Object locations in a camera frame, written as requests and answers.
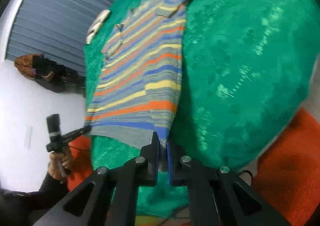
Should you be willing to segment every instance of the green fuzzy rug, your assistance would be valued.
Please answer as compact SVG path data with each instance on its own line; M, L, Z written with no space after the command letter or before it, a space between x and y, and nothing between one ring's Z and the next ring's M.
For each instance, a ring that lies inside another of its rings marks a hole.
M141 0L116 0L87 45L87 105L98 83L101 48ZM171 137L205 165L239 169L253 160L306 97L320 52L320 12L314 0L193 0L183 39L182 91ZM118 167L139 150L92 137L94 168ZM137 213L168 216L187 203L186 188L140 188Z

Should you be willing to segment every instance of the orange stripe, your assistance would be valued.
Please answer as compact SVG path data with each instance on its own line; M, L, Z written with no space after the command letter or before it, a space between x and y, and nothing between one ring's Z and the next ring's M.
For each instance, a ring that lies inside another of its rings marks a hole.
M128 30L126 30L126 32L130 32L133 28L137 27L137 25L142 24L143 22L152 18L153 16L154 16L154 12L152 11L148 15L146 15L143 19L141 19L139 22L135 23L135 25L133 27L130 27Z
M100 119L100 118L105 118L105 117L110 117L115 115L154 110L154 109L166 109L166 110L172 111L173 113L176 113L177 105L168 100L150 101L148 104L133 106L125 109L118 109L118 110L110 111L108 113L101 114L99 116L93 116L93 117L86 116L85 120L95 120L95 119Z
M175 28L172 28L172 29L169 29L169 30L162 30L162 32L159 32L158 34L156 34L151 40L149 40L148 43L144 44L143 47L138 51L136 51L135 53L133 54L130 54L127 58L125 58L123 61L121 61L120 63L116 64L114 67L110 68L110 69L107 69L105 70L101 75L100 77L102 78L103 76L105 76L106 74L112 72L113 70L117 69L119 66L123 65L124 63L126 63L127 61L129 61L131 58L133 58L134 56L136 56L139 52L142 51L142 49L144 49L146 46L150 45L153 41L155 41L156 39L158 39L158 37L160 35L162 35L163 33L173 33L177 30L184 30L185 27L175 27Z
M152 59L152 60L146 62L146 63L143 65L143 67L146 67L146 66L149 65L149 64L154 64L154 63L156 63L156 62L159 62L161 59L166 58L166 57L173 58L173 59L177 59L177 60L181 60L181 59L182 59L182 56L181 56L181 55L176 55L176 54L173 54L173 53L164 53L164 54L160 55L158 58Z
M156 59L152 59L148 62L146 62L143 67L146 67L147 65L149 64L153 64L153 63L156 63L158 61L160 61L161 59L165 58L165 57L169 57L169 58L173 58L173 59L177 59L177 60L181 60L182 59L182 56L181 55L176 55L176 54L173 54L173 53L164 53L163 55L160 55L158 58ZM110 89L106 90L106 91L103 91L103 92L95 92L94 95L95 96L101 96L101 95L104 95L104 94L107 94L109 92L112 92L113 90L125 85L127 82L129 82L130 80L132 80L133 78L135 78L136 76L140 75L142 73L142 70L138 70L137 72L133 73L131 76L129 76L127 79L123 80L122 82L120 82L119 84L111 87Z
M126 46L127 44L130 44L130 43L136 41L138 38L141 38L143 35L146 35L145 34L146 32L150 31L152 28L154 28L161 21L162 21L162 19L159 18L156 22L153 23L153 25L151 25L146 30L144 30L140 35L134 36L133 38L131 38L130 40L125 42L122 46Z
M145 30L145 32L149 31L149 30L152 29L152 28L153 28L153 26L148 27L148 28ZM105 70L105 71L100 75L100 77L103 77L105 74L112 72L113 70L117 69L118 67L120 67L121 65L123 65L124 63L126 63L127 61L122 61L122 62L116 64L115 66L111 67L110 69Z
M127 82L131 81L133 78L135 78L136 76L142 74L142 70L138 70L136 71L135 73L133 73L132 75L130 75L128 78L126 78L125 80L123 80L122 82L120 82L119 84L111 87L110 89L106 90L106 91L103 91L103 92L96 92L94 95L96 96L101 96L101 95L104 95L104 94L107 94L109 92L112 92L113 90L125 85Z

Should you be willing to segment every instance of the orange rug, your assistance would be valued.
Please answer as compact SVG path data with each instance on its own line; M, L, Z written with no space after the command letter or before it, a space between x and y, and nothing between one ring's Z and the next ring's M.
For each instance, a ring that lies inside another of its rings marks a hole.
M93 171L90 158L90 145L90 137L85 136L80 136L69 143L74 158L72 173L67 177L69 191L76 188Z
M292 226L303 226L320 203L320 124L301 108L259 159L253 187Z

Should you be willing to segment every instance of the black cable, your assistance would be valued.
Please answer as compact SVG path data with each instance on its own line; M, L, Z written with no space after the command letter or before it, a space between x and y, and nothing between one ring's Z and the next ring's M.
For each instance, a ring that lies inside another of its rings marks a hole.
M184 210L184 209L187 208L188 206L189 206L189 205L184 205L184 206L182 206L182 207L178 207L178 208L174 209L174 211L173 211L167 218L165 218L162 222L160 222L157 226L162 226L162 225L164 225L164 224L165 224L167 221L169 221L170 219L181 219L181 220L183 220L183 219L190 219L190 217L187 217L187 218L185 218L185 217L177 218L177 217L176 217L179 212L181 212L182 210Z
M252 174L249 170L243 170L243 171L241 171L241 172L238 174L238 176L241 176L243 173L249 174L249 175L251 176L251 182L252 182L252 180L253 180L253 174Z
M79 149L79 148L76 148L76 147L73 147L73 146L69 146L70 148L73 148L73 149L78 149L78 150L81 150L81 151L90 151L90 149Z

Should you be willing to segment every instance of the striped sweater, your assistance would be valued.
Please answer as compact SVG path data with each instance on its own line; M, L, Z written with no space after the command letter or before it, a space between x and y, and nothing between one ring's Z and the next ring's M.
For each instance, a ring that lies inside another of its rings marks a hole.
M85 123L92 135L141 148L156 131L162 150L181 89L188 0L147 0L114 26Z

